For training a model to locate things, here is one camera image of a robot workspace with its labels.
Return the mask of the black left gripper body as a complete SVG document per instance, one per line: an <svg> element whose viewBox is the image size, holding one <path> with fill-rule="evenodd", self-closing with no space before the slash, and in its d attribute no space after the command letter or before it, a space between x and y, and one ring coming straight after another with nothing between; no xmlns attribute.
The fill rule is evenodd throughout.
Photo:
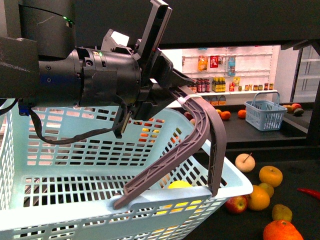
<svg viewBox="0 0 320 240"><path fill-rule="evenodd" d="M172 91L192 82L190 77L174 68L160 49L156 49L142 74L138 98L129 107L130 117L134 120L150 119L175 100Z"/></svg>

